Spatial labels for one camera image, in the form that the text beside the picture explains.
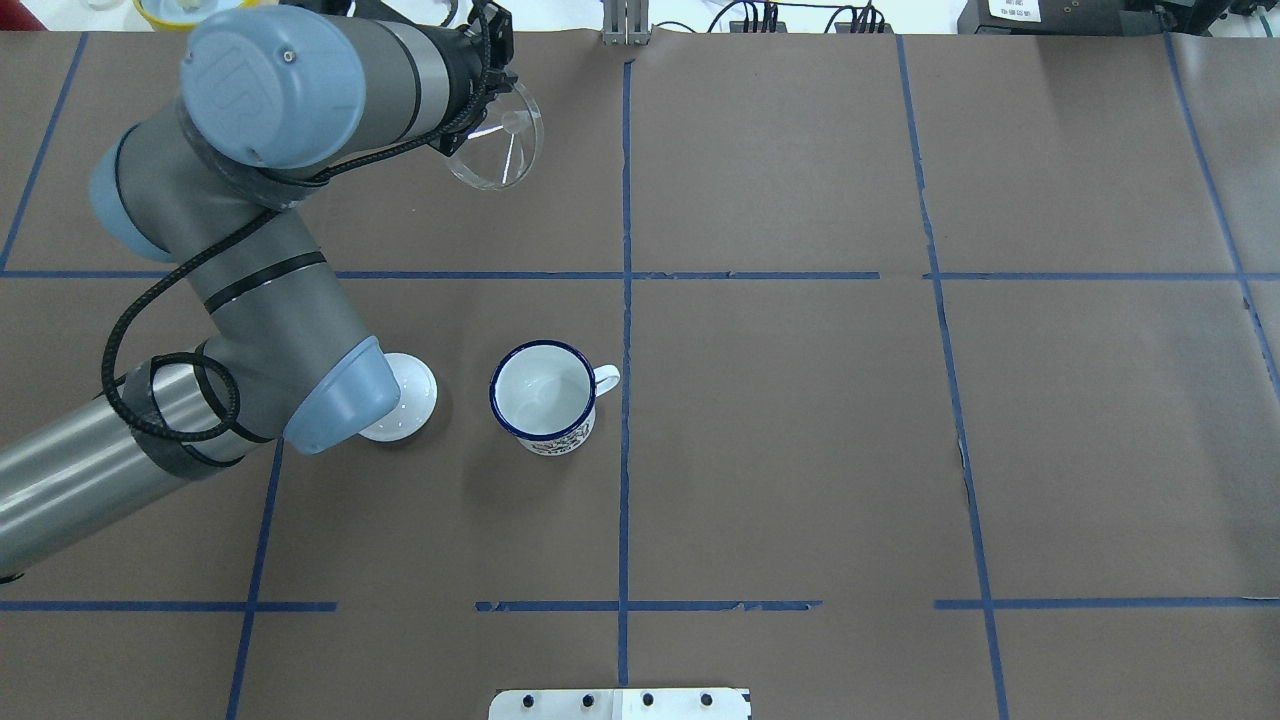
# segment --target yellow container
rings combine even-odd
[[[133,8],[155,29],[187,32],[214,13],[232,8],[252,8],[257,3],[259,0],[205,0],[200,10],[188,13],[177,0],[133,0]]]

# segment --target label sticker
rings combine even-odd
[[[1039,0],[987,0],[991,14],[1006,20],[1038,23]]]

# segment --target yellow rim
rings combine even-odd
[[[253,5],[257,5],[257,0],[242,0],[238,6],[252,8]],[[161,20],[160,18],[142,9],[142,0],[133,0],[133,9],[136,9],[138,14],[142,15],[143,19],[151,23],[151,27],[159,31],[187,32],[191,28],[196,27],[196,23],[170,23],[168,20]]]

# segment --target blue tape line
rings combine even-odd
[[[622,64],[622,466],[618,486],[618,687],[630,683],[631,601],[631,63]]]
[[[637,281],[878,281],[879,273],[634,273]]]
[[[284,441],[275,441],[275,457],[271,460],[271,479],[266,484],[266,501],[262,503],[262,524],[257,532],[257,551],[253,553],[253,574],[248,582],[248,602],[244,609],[244,621],[241,625],[239,650],[236,651],[236,670],[232,673],[232,691],[227,698],[227,720],[234,720],[239,710],[239,693],[244,685],[244,666],[248,662],[248,646],[253,638],[253,618],[256,615],[257,592],[262,584],[262,566],[266,564],[266,542],[271,536],[271,516],[275,514],[275,492],[280,484],[280,464],[284,460]]]
[[[344,281],[621,281],[622,273],[342,270]]]
[[[927,281],[933,279],[933,273],[923,275]],[[937,277],[943,281],[1208,282],[1239,279],[1239,275],[1233,273],[938,273]]]
[[[897,67],[902,76],[902,101],[906,105],[908,135],[911,140],[911,160],[915,164],[915,186],[920,196],[920,220],[924,236],[928,238],[929,270],[933,275],[933,301],[937,306],[938,329],[942,333],[942,354],[947,366],[947,384],[951,388],[951,413],[955,416],[956,436],[960,445],[960,460],[964,468],[965,492],[969,495],[969,530],[973,534],[973,555],[978,565],[978,587],[982,592],[983,619],[987,626],[987,652],[991,656],[991,676],[996,689],[996,708],[1000,720],[1009,720],[1009,701],[1005,696],[1005,670],[1000,660],[1000,639],[996,635],[996,611],[991,603],[991,580],[987,575],[987,552],[982,541],[982,520],[978,515],[978,492],[973,484],[973,465],[969,457],[969,438],[965,433],[964,407],[960,404],[960,383],[956,379],[955,355],[951,351],[951,329],[947,325],[946,300],[942,295],[942,270],[938,265],[938,249],[933,236],[933,220],[924,200],[924,159],[920,154],[920,137],[915,124],[915,104],[911,100],[911,78],[906,69],[906,46],[902,36],[897,40]]]
[[[1217,215],[1217,224],[1222,229],[1222,238],[1226,241],[1226,251],[1231,256],[1231,266],[1235,269],[1236,279],[1240,282],[1240,292],[1244,295],[1249,319],[1253,320],[1253,334],[1258,338],[1258,347],[1262,350],[1262,359],[1267,365],[1267,374],[1271,378],[1271,392],[1280,401],[1280,373],[1276,372],[1271,343],[1267,342],[1267,333],[1262,328],[1262,318],[1258,316],[1258,305],[1253,301],[1253,290],[1249,288],[1249,281],[1244,274],[1244,264],[1240,261],[1240,252],[1235,246],[1235,236],[1231,234],[1231,225],[1226,222],[1226,211],[1222,209],[1222,199],[1217,192],[1217,183],[1213,182],[1213,173],[1208,169],[1208,159],[1204,156],[1199,131],[1196,129],[1196,119],[1192,117],[1192,108],[1187,102],[1187,92],[1183,88],[1183,74],[1178,68],[1178,54],[1174,51],[1174,40],[1167,32],[1165,33],[1165,54],[1169,56],[1169,69],[1174,76],[1174,92],[1178,95],[1178,105],[1183,110],[1183,120],[1187,123],[1187,132],[1190,135],[1192,147],[1196,150],[1196,160],[1199,163],[1201,174],[1204,176],[1204,186],[1208,188],[1210,200],[1213,202],[1213,214]]]
[[[5,265],[9,264],[9,254],[13,252],[13,243],[18,240],[18,228],[22,227],[22,217],[27,213],[27,202],[31,200],[31,191],[36,188],[36,178],[40,176],[40,168],[45,164],[45,152],[49,151],[49,142],[54,138],[54,128],[58,127],[58,118],[63,114],[63,106],[67,105],[67,95],[72,90],[72,79],[76,78],[76,70],[79,68],[81,56],[84,55],[84,44],[88,42],[88,33],[82,32],[79,42],[76,45],[76,54],[72,55],[72,64],[67,68],[67,77],[63,79],[63,88],[58,94],[58,102],[54,104],[54,111],[49,115],[49,124],[45,126],[45,137],[40,141],[40,150],[36,151],[36,160],[31,164],[31,173],[27,174],[27,184],[22,188],[22,197],[18,200],[18,208],[13,214],[13,223],[9,225],[9,236],[5,237],[4,249],[0,250],[0,270],[4,270]]]
[[[612,600],[515,600],[477,602],[476,612],[617,612]],[[820,600],[632,600],[628,612],[808,612],[822,607]]]
[[[160,279],[165,270],[3,270],[5,278],[36,279]]]
[[[1128,610],[1160,607],[1265,607],[1280,610],[1274,597],[1053,597],[992,601],[996,610]],[[934,610],[982,610],[980,600],[937,600]]]
[[[8,600],[0,612],[244,612],[248,602],[187,600]],[[337,602],[259,602],[256,612],[337,612]]]

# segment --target mug handle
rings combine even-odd
[[[618,382],[622,379],[622,373],[613,365],[600,365],[591,370],[591,374],[595,375],[595,397],[618,387]]]

